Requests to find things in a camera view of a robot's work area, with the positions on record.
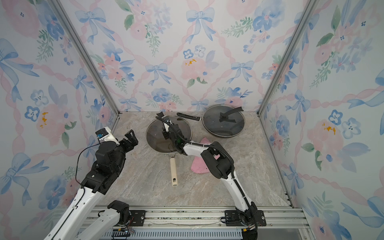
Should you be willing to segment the glass pot lid black handle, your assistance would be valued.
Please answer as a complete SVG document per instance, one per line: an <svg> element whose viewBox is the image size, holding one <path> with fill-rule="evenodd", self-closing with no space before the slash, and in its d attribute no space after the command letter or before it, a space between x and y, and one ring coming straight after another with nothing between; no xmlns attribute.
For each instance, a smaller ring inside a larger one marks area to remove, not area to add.
<svg viewBox="0 0 384 240"><path fill-rule="evenodd" d="M160 112L147 131L149 146L163 154L179 153L185 155L184 146L192 138L191 125L184 119Z"/></svg>

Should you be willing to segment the pink cloth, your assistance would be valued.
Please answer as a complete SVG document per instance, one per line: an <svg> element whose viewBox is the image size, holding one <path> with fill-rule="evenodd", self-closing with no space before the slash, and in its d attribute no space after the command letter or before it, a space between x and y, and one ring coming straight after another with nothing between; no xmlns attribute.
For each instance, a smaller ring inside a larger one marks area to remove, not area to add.
<svg viewBox="0 0 384 240"><path fill-rule="evenodd" d="M201 140L201 144L211 144L211 141L208 138L203 138ZM201 157L195 157L192 165L191 165L191 171L193 171L196 174L207 174L210 173L210 170L208 169L205 161Z"/></svg>

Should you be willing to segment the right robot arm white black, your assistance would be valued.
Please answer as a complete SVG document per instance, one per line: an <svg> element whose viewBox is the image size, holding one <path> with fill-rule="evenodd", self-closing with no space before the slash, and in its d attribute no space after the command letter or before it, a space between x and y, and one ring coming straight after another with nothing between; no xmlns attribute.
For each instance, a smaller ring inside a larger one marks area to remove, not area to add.
<svg viewBox="0 0 384 240"><path fill-rule="evenodd" d="M210 173L221 180L229 191L242 225L248 228L257 226L258 209L237 177L233 158L220 143L201 144L189 141L178 125L167 121L164 122L163 135L165 139L171 140L179 154L202 158Z"/></svg>

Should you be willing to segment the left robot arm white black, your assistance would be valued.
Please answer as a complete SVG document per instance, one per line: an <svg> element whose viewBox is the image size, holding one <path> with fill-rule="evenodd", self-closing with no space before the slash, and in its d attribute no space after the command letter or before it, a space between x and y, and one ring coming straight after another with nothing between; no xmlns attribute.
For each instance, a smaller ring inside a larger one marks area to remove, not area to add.
<svg viewBox="0 0 384 240"><path fill-rule="evenodd" d="M80 183L70 206L45 237L47 240L99 240L116 225L127 229L133 220L129 204L115 200L92 224L80 230L88 215L122 173L126 154L139 143L133 130L128 131L120 141L108 127L98 130L96 135L99 141L96 161Z"/></svg>

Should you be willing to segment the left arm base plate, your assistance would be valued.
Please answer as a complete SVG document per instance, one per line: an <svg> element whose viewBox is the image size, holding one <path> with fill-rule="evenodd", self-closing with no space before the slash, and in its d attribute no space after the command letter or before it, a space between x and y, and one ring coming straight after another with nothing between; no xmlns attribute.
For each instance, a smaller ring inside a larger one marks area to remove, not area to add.
<svg viewBox="0 0 384 240"><path fill-rule="evenodd" d="M146 218L145 210L129 210L125 209L120 212L114 209L107 209L103 212L102 217L107 220L113 220L115 226L121 227L142 227Z"/></svg>

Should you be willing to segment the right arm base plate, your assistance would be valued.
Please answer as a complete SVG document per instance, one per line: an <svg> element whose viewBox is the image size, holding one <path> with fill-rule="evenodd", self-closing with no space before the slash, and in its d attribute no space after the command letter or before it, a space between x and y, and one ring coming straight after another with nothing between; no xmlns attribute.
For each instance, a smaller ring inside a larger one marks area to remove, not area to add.
<svg viewBox="0 0 384 240"><path fill-rule="evenodd" d="M262 210L257 210L255 213L256 220L251 220L251 224L254 223L257 224L257 226L265 227L267 225L266 217L264 215L264 212ZM226 224L227 227L246 227L247 225L244 225L241 222L240 214L237 210L225 210L224 216L221 217L221 222Z"/></svg>

